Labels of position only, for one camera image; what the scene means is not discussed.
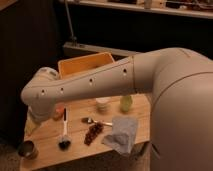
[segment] spoon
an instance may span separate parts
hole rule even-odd
[[[71,144],[71,141],[69,140],[69,136],[67,133],[67,112],[66,108],[64,108],[64,121],[63,121],[64,129],[63,134],[60,138],[60,141],[58,143],[58,146],[61,150],[67,150]]]
[[[81,122],[92,124],[92,123],[98,123],[99,121],[93,120],[91,117],[85,117],[81,119]],[[102,123],[103,125],[106,125],[106,126],[112,126],[112,123],[110,122],[99,122],[99,123]]]

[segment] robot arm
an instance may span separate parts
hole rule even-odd
[[[152,93],[150,170],[213,170],[213,63],[194,51],[138,54],[63,80],[41,68],[21,97],[42,122],[58,102],[140,92]]]
[[[192,56],[207,60],[193,51],[169,48],[128,57],[67,79],[59,79],[51,68],[41,68],[24,87],[21,98],[33,119],[42,122],[50,118],[58,102],[152,92],[162,70]]]

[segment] wooden tabletop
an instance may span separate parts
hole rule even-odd
[[[63,121],[50,119],[44,122],[31,136],[25,136],[25,140],[32,140],[35,143],[39,155],[33,160],[22,159],[20,170],[39,169],[112,150],[101,143],[103,137],[112,130],[109,126],[104,126],[103,133],[99,134],[90,146],[84,144],[85,134],[91,125],[82,123],[81,118],[87,116],[106,122],[111,122],[112,118],[118,115],[138,118],[139,125],[135,144],[148,141],[150,125],[149,101],[144,94],[132,95],[132,98],[133,104],[127,113],[121,113],[120,111],[120,96],[110,98],[109,106],[105,113],[98,112],[95,99],[68,103],[68,134],[72,141],[70,148],[67,151],[61,151],[58,148],[58,141],[63,131]]]

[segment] gray cloth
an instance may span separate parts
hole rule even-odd
[[[116,116],[112,119],[112,132],[106,135],[102,143],[119,154],[128,156],[134,146],[138,120],[132,117]]]

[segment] brush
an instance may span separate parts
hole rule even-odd
[[[66,108],[64,108],[64,120],[63,120],[63,134],[62,137],[60,138],[60,141],[58,143],[58,146],[61,150],[67,150],[71,144],[68,134],[67,134],[67,111]]]

